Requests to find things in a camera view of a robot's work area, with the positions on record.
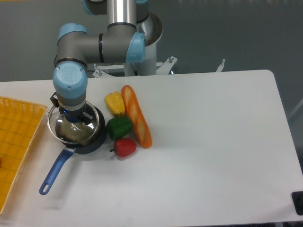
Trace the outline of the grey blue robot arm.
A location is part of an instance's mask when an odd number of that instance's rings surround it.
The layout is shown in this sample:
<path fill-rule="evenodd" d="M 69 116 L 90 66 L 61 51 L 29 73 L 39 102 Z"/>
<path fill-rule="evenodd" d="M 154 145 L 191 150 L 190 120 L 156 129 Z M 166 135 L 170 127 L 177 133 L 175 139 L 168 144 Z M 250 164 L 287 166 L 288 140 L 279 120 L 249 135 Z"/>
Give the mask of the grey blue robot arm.
<path fill-rule="evenodd" d="M 57 97 L 52 102 L 69 122 L 89 124 L 87 65 L 143 62 L 145 38 L 137 25 L 148 18 L 149 5 L 146 0 L 84 0 L 82 5 L 91 15 L 108 15 L 107 32 L 91 35 L 75 23 L 60 28 L 53 73 Z"/>

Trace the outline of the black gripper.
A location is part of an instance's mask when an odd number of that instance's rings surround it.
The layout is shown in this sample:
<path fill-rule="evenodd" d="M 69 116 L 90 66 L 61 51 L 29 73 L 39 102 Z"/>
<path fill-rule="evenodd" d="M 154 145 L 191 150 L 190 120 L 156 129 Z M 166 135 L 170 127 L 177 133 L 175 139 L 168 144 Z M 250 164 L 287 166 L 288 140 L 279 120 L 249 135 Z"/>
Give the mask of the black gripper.
<path fill-rule="evenodd" d="M 71 123 L 90 124 L 92 123 L 93 116 L 86 112 L 86 100 L 84 99 L 80 104 L 75 106 L 64 105 L 59 101 L 56 92 L 50 97 L 53 106 L 63 114 L 65 119 Z"/>

